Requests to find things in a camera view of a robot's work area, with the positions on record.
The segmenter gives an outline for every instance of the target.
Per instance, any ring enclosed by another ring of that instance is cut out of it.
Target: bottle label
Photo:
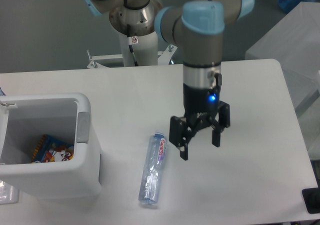
[[[158,161],[161,161],[165,158],[165,153],[166,153],[166,140],[164,138],[161,138],[159,154],[158,154]]]

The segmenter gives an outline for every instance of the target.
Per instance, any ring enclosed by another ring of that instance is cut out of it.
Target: trash bin
[[[44,134],[74,144],[72,159],[32,163]],[[0,97],[0,180],[41,199],[95,196],[100,154],[84,94]]]

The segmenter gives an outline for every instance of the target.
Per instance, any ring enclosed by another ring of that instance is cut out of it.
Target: snack bag
[[[73,144],[68,144],[45,134],[33,152],[32,163],[69,161],[73,156]]]

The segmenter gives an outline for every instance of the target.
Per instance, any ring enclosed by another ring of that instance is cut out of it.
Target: blue joint cap
[[[162,36],[162,32],[161,32],[161,21],[162,21],[162,18],[164,17],[164,14],[166,13],[166,11],[168,11],[171,8],[173,8],[173,6],[167,6],[163,9],[161,9],[154,19],[154,30],[155,30],[156,34],[158,35],[158,37],[161,38],[165,42],[166,42],[166,40]]]
[[[224,7],[218,1],[191,1],[183,6],[182,23],[202,35],[220,34],[225,29]]]
[[[102,13],[98,11],[98,9],[93,5],[93,3],[90,0],[84,0],[84,1],[87,4],[92,15],[94,15],[95,17],[102,15]]]
[[[254,6],[255,0],[241,0],[241,12],[239,18],[249,14],[254,9]]]

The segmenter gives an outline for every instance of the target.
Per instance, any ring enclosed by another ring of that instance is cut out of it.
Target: robotic arm
[[[155,30],[164,41],[182,49],[185,112],[171,117],[169,141],[188,160],[190,140],[212,127],[212,144],[219,147],[221,132],[230,126],[230,106],[220,100],[223,31],[225,24],[250,13],[255,0],[196,0],[159,12],[160,5],[153,0],[85,1],[94,14],[112,10],[112,26],[128,37]]]
[[[160,38],[182,48],[184,116],[170,120],[169,141],[188,160],[188,143],[212,127],[212,144],[230,126],[230,106],[220,101],[221,61],[225,24],[251,12],[255,0],[197,0],[183,7],[166,7],[155,18]]]

